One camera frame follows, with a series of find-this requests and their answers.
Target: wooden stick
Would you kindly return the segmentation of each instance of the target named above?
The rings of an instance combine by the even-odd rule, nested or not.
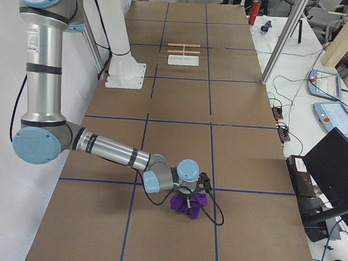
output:
[[[171,43],[171,44],[169,43],[168,46],[201,47],[201,45],[191,45],[189,43],[179,43],[179,44],[178,43]]]
[[[168,53],[184,53],[183,50],[167,50]],[[185,51],[185,53],[200,54],[200,51]]]
[[[334,67],[348,51],[348,23],[346,23],[339,34],[333,40],[325,54],[321,58],[321,63],[326,67]]]

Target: white table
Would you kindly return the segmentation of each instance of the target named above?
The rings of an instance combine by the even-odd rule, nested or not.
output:
[[[265,35],[261,35],[261,26],[269,20],[271,20],[272,28],[270,28],[268,33]],[[265,69],[271,54],[261,52],[271,53],[273,51],[286,20],[287,18],[285,17],[257,17],[254,26],[250,27],[255,49],[258,51],[258,60],[262,71]],[[297,27],[293,33],[293,37],[288,39],[283,53],[305,55],[315,53],[322,49],[319,41],[306,20],[303,21],[302,42],[300,44],[297,43],[298,30],[299,29]],[[276,94],[276,90],[272,84],[273,79],[275,79],[278,75],[291,80],[308,78],[308,71],[312,67],[319,53],[320,52],[305,57],[282,54],[276,68],[272,72],[272,75],[266,84],[267,91],[272,93],[269,94],[269,97],[273,98],[274,94],[275,98],[280,100],[283,105],[290,104],[289,100]],[[329,73],[337,72],[334,67],[323,67],[320,62],[320,58],[315,63],[314,69],[327,71]],[[290,82],[282,77],[277,77],[274,85],[280,94],[286,96],[290,100],[294,100],[291,111],[290,106],[283,107],[284,120],[282,121],[289,125],[289,131],[302,141],[302,155],[305,155],[327,134],[321,123],[318,121],[318,117],[313,110],[313,103],[326,102],[329,100],[310,95],[307,89],[307,81]],[[342,101],[347,103],[348,93],[343,92],[342,96]],[[285,143],[284,145],[285,157],[292,154],[299,154],[301,151],[301,144],[293,136],[290,136],[290,138],[291,141]],[[332,246],[334,250],[327,250],[324,260],[329,261],[335,259],[347,259],[348,235],[343,232],[340,235],[342,240],[330,241],[329,245]],[[313,243],[308,239],[308,244],[313,259],[321,260],[325,243],[326,239],[320,240],[316,243]]]

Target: white wall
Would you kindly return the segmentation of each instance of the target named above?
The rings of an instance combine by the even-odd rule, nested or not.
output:
[[[126,13],[128,0],[123,1]],[[11,113],[26,74],[26,25],[18,1],[1,0],[0,8],[0,260],[25,259],[63,168],[67,152],[46,165],[31,165],[18,158],[9,139]],[[96,41],[107,45],[93,0],[85,11]],[[101,50],[103,60],[107,52]],[[97,84],[97,73],[82,34],[64,33],[62,113],[80,123]],[[20,99],[14,133],[26,112],[27,92]]]

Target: blue-framed tablet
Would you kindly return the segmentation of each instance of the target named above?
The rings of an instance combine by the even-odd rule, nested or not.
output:
[[[316,102],[314,111],[327,132],[337,127],[348,138],[348,107],[341,102]]]
[[[342,99],[341,81],[337,74],[312,70],[309,74],[308,90],[312,95],[329,100]]]

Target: brown table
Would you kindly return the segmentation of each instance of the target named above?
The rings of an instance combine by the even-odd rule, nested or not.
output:
[[[244,9],[133,2],[126,24],[144,85],[100,82],[83,125],[196,160],[225,224],[154,206],[134,170],[71,152],[27,260],[311,260]],[[169,42],[200,44],[200,65],[167,65]]]

